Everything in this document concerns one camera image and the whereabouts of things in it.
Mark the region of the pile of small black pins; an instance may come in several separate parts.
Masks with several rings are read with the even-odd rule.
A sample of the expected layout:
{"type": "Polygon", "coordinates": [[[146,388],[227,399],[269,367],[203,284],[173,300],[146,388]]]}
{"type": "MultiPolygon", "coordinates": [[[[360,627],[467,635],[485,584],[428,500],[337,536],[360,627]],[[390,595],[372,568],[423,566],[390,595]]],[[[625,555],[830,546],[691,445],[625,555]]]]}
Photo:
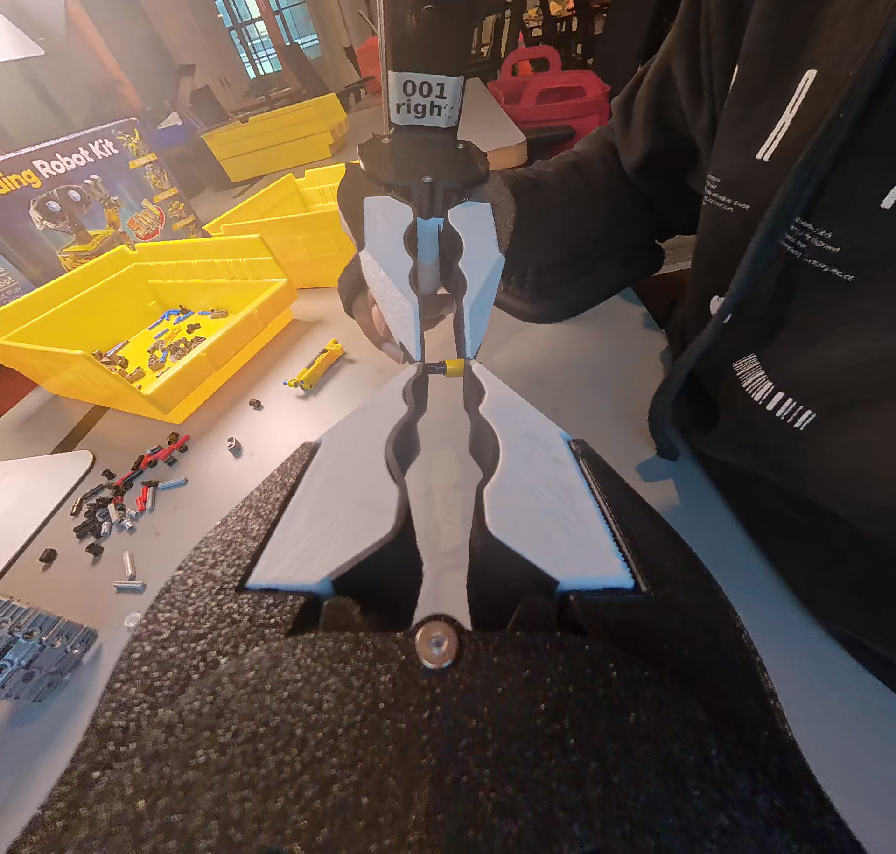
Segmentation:
{"type": "MultiPolygon", "coordinates": [[[[187,434],[178,431],[173,431],[170,434],[172,433],[187,434]]],[[[140,453],[134,461],[151,448],[140,453]]],[[[146,485],[141,483],[135,485],[130,490],[125,491],[122,496],[116,496],[105,490],[104,485],[108,479],[116,479],[126,473],[127,470],[117,474],[112,469],[104,469],[100,473],[101,481],[96,486],[83,490],[74,498],[69,510],[69,516],[73,520],[79,520],[79,523],[73,525],[72,532],[78,543],[85,544],[85,551],[91,558],[99,559],[104,552],[104,541],[108,540],[114,531],[128,534],[134,533],[138,520],[143,515],[155,510],[159,493],[161,492],[156,489],[156,485],[164,480],[179,478],[157,477],[155,471],[162,467],[167,466],[160,466],[149,473],[146,485]]]]}

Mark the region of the printed toy kit box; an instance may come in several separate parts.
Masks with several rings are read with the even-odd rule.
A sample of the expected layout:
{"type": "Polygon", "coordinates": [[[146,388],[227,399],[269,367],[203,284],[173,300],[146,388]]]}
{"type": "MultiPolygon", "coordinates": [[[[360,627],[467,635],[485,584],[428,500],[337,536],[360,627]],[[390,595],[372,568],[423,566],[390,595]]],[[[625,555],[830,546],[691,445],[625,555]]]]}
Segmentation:
{"type": "Polygon", "coordinates": [[[205,236],[137,118],[4,154],[2,264],[28,290],[121,245],[205,236]]]}

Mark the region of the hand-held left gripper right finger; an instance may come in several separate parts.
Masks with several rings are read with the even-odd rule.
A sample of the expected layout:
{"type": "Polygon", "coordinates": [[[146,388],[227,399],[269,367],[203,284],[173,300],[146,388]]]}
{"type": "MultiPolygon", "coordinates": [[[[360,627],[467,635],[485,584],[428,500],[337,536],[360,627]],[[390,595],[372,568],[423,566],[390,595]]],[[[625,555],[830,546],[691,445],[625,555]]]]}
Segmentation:
{"type": "Polygon", "coordinates": [[[498,543],[559,591],[633,591],[622,545],[574,454],[572,438],[477,361],[464,372],[476,505],[498,543]]]}

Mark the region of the grey desk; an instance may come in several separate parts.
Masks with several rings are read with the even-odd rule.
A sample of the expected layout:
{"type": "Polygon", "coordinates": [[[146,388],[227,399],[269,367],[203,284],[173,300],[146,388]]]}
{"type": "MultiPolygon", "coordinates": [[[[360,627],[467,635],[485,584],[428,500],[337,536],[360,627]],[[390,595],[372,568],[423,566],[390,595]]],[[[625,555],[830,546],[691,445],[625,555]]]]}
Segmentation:
{"type": "Polygon", "coordinates": [[[320,393],[238,371],[134,537],[93,559],[59,508],[34,537],[56,567],[2,580],[98,631],[49,699],[2,703],[2,850],[894,852],[894,692],[690,448],[660,457],[658,354],[619,299],[493,315],[476,361],[572,438],[633,591],[559,591],[491,537],[464,376],[429,375],[396,536],[331,593],[248,590],[315,441],[408,367],[336,300],[307,301],[351,355],[320,393]],[[113,587],[125,551],[142,594],[113,587]]]}

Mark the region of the black printed sweatshirt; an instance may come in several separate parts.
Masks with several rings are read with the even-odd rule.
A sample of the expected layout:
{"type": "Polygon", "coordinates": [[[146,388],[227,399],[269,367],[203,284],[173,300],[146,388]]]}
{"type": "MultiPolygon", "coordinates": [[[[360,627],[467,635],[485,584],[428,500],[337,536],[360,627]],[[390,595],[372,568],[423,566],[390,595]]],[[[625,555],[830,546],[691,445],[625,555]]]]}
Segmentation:
{"type": "Polygon", "coordinates": [[[703,183],[651,430],[891,688],[894,106],[894,0],[684,0],[614,119],[657,210],[703,183]]]}

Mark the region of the yellow storage bin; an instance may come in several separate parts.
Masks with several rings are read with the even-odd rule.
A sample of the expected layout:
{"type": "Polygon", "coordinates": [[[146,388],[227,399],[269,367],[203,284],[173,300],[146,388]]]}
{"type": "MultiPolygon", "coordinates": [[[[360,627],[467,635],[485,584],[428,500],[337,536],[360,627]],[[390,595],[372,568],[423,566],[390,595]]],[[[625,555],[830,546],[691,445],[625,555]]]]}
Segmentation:
{"type": "Polygon", "coordinates": [[[345,167],[283,176],[203,228],[214,236],[258,235],[296,288],[333,288],[356,252],[337,199],[345,167]]]}
{"type": "Polygon", "coordinates": [[[202,137],[237,184],[324,161],[342,148],[348,130],[346,110],[329,93],[231,122],[202,137]]]}
{"type": "Polygon", "coordinates": [[[1,358],[46,390],[184,422],[293,319],[297,289],[256,235],[119,246],[1,310],[1,358]],[[230,320],[158,382],[136,390],[95,362],[167,309],[230,320]]]}

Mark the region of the red plastic container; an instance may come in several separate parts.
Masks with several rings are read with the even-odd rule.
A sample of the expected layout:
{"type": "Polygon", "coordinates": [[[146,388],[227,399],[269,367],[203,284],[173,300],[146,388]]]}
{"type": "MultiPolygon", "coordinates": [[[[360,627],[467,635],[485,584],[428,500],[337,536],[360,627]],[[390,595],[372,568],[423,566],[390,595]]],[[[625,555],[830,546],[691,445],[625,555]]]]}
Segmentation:
{"type": "Polygon", "coordinates": [[[610,118],[610,86],[591,70],[564,70],[548,45],[510,53],[487,88],[524,133],[531,161],[571,149],[610,118]]]}

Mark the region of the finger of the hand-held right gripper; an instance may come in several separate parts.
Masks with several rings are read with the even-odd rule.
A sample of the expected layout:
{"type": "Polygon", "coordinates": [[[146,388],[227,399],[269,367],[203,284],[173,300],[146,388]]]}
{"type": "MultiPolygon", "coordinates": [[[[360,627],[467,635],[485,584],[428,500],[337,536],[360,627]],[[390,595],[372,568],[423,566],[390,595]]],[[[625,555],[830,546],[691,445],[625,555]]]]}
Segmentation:
{"type": "Polygon", "coordinates": [[[364,199],[364,279],[393,337],[412,362],[423,359],[420,301],[411,285],[415,263],[405,244],[414,221],[410,205],[391,196],[364,199]]]}
{"type": "Polygon", "coordinates": [[[455,302],[455,344],[459,357],[474,359],[487,332],[505,260],[489,203],[466,201],[447,217],[461,243],[448,276],[455,302]]]}

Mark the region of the assorted loose brick pieces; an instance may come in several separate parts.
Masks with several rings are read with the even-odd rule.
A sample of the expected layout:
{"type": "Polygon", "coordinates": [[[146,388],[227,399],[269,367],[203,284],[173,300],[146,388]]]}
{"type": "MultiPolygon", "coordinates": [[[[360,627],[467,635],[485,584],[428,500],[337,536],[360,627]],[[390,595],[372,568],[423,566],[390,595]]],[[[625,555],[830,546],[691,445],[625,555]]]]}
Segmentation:
{"type": "Polygon", "coordinates": [[[119,344],[93,350],[91,357],[107,373],[142,390],[205,345],[229,320],[230,311],[225,308],[195,310],[178,305],[119,344]]]}

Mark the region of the yellow tracked toy bulldozer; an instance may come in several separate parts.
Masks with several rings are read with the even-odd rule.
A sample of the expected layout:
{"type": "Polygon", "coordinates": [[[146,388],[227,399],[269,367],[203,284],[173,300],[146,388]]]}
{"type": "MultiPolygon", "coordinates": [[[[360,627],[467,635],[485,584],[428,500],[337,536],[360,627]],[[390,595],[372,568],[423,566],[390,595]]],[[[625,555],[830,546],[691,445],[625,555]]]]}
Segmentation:
{"type": "Polygon", "coordinates": [[[1,699],[41,703],[94,647],[98,631],[17,600],[1,599],[1,699]]]}

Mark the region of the yellow brick assembly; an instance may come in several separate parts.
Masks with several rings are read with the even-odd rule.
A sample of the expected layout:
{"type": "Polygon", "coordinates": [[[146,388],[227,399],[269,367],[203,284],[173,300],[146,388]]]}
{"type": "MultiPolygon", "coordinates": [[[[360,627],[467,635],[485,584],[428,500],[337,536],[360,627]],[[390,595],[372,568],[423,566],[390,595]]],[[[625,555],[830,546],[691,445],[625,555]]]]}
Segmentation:
{"type": "Polygon", "coordinates": [[[338,340],[333,338],[324,345],[319,353],[296,376],[284,380],[283,385],[302,392],[311,392],[318,386],[330,368],[344,355],[343,346],[338,340]]]}

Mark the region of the person's right hand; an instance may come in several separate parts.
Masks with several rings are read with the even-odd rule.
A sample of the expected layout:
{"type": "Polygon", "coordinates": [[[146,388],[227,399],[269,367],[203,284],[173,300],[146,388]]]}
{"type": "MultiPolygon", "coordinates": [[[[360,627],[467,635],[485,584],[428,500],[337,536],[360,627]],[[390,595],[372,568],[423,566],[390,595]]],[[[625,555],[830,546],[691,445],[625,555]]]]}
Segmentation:
{"type": "MultiPolygon", "coordinates": [[[[409,362],[367,287],[359,253],[353,255],[342,271],[337,288],[344,312],[358,324],[375,348],[398,364],[409,362]]],[[[435,328],[454,309],[454,300],[446,292],[424,298],[421,329],[425,332],[435,328]]]]}

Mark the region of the person's right forearm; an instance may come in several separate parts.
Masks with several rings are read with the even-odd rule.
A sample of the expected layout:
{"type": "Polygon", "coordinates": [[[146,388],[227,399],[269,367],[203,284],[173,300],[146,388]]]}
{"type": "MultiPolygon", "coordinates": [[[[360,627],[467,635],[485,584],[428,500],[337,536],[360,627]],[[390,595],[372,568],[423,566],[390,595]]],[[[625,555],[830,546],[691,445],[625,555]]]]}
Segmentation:
{"type": "Polygon", "coordinates": [[[656,57],[614,100],[607,125],[553,158],[494,173],[482,189],[505,257],[496,307],[559,322],[654,275],[661,244],[696,229],[701,169],[673,68],[656,57]]]}

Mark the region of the wooden side table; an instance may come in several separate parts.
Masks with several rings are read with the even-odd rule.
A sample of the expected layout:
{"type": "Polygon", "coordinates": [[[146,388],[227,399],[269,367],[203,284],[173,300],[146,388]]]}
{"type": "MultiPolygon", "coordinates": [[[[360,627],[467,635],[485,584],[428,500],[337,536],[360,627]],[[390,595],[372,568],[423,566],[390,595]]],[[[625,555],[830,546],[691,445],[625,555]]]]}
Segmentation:
{"type": "Polygon", "coordinates": [[[458,138],[487,154],[493,171],[524,166],[529,158],[525,134],[478,78],[466,80],[458,138]]]}

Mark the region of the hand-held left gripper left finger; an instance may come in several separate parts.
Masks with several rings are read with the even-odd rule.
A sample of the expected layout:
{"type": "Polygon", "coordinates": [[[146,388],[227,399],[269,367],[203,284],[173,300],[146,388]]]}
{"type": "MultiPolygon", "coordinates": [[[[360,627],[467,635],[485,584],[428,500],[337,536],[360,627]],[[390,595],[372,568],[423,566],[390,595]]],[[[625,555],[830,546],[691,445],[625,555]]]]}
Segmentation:
{"type": "Polygon", "coordinates": [[[427,371],[405,367],[313,446],[257,551],[247,589],[331,593],[338,578],[398,533],[406,475],[420,454],[427,371]]]}

